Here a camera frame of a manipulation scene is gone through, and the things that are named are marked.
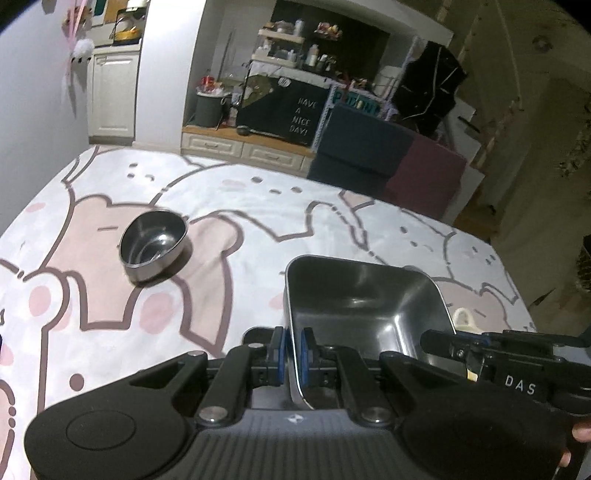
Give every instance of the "white cabinet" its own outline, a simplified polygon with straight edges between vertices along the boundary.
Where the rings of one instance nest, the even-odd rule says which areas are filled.
[[[242,143],[223,138],[205,137],[203,135],[183,134],[181,148],[196,150],[200,152],[230,155],[240,157],[242,154]]]
[[[255,164],[270,164],[288,168],[289,170],[299,170],[301,168],[301,163],[304,160],[303,155],[253,144],[244,145],[242,149],[242,158],[248,159]]]
[[[135,135],[139,51],[95,54],[88,75],[89,136]]]

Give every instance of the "metal tray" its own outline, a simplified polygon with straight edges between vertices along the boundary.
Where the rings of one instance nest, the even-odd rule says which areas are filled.
[[[401,352],[466,375],[462,364],[421,349],[424,331],[455,330],[433,280],[411,267],[303,255],[286,269],[284,306],[291,336],[291,383],[305,403],[297,364],[305,327],[313,328],[319,345],[351,346],[368,359],[378,359],[383,351]]]

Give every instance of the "trash can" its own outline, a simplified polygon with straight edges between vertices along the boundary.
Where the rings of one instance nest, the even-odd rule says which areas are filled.
[[[227,93],[197,92],[195,125],[207,128],[217,127],[223,117],[226,105],[229,106]]]

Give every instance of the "bottle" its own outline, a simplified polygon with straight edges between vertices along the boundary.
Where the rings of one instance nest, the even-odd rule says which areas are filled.
[[[240,85],[234,85],[232,89],[232,105],[238,106],[240,105],[240,100],[242,99],[242,87]]]
[[[295,21],[295,28],[294,28],[294,35],[296,37],[301,37],[301,33],[304,30],[304,21],[303,20],[296,20]]]
[[[316,61],[318,60],[318,45],[313,44],[310,49],[308,50],[308,56],[306,57],[306,65],[308,67],[316,66]]]

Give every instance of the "stainless steel bowl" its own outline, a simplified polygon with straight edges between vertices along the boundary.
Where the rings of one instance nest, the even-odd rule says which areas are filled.
[[[187,222],[167,210],[142,213],[126,228],[119,257],[129,279],[145,282],[166,270],[188,241]]]

